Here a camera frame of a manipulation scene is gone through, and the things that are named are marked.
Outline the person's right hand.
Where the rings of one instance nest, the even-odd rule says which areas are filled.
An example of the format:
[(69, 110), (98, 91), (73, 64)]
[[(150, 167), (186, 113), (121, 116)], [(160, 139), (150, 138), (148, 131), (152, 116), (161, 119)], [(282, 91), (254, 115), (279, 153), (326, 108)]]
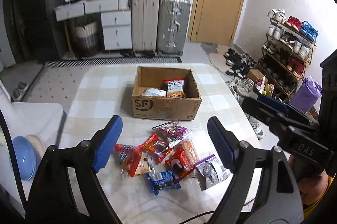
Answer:
[(323, 171), (318, 176), (303, 178), (298, 182), (298, 189), (303, 205), (311, 205), (319, 200), (328, 186), (328, 175)]

